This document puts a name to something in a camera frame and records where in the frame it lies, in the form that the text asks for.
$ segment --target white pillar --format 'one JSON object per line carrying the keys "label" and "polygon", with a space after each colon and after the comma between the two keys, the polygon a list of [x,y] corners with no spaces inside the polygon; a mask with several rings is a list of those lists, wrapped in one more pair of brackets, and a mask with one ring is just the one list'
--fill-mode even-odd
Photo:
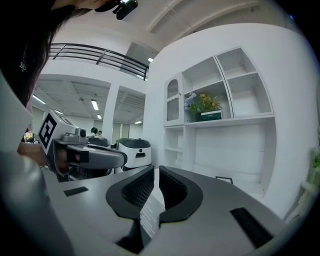
{"label": "white pillar", "polygon": [[104,109],[102,136],[105,137],[110,143],[112,142],[112,126],[114,122],[114,114],[116,101],[118,97],[118,91],[119,85],[111,84]]}

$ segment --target cabinet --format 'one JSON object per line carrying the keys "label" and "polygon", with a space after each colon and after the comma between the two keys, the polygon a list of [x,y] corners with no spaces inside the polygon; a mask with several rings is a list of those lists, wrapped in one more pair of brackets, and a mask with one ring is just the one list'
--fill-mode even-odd
{"label": "cabinet", "polygon": [[[256,199],[268,188],[277,145],[268,90],[241,47],[219,53],[165,83],[165,164],[226,177]],[[184,110],[190,93],[216,97],[221,120],[195,122]]]}

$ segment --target white cylindrical machine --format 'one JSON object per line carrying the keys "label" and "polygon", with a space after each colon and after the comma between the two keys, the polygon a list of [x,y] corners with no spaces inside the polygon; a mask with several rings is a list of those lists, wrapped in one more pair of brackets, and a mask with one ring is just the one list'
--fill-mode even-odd
{"label": "white cylindrical machine", "polygon": [[121,138],[116,142],[116,149],[124,152],[128,160],[123,171],[151,164],[151,145],[144,139]]}

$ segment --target black railing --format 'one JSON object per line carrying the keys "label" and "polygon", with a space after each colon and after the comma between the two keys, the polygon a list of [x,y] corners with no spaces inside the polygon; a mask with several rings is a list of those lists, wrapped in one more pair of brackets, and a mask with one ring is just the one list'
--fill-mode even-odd
{"label": "black railing", "polygon": [[112,66],[130,75],[146,80],[149,66],[121,53],[101,47],[79,43],[52,43],[49,57],[76,58],[94,62],[96,65]]}

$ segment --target arched cabinet door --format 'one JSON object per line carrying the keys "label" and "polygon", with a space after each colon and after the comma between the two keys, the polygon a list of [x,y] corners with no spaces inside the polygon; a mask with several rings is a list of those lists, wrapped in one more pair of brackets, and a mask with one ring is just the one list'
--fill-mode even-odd
{"label": "arched cabinet door", "polygon": [[183,77],[178,73],[164,84],[164,120],[163,125],[178,126],[184,124]]}

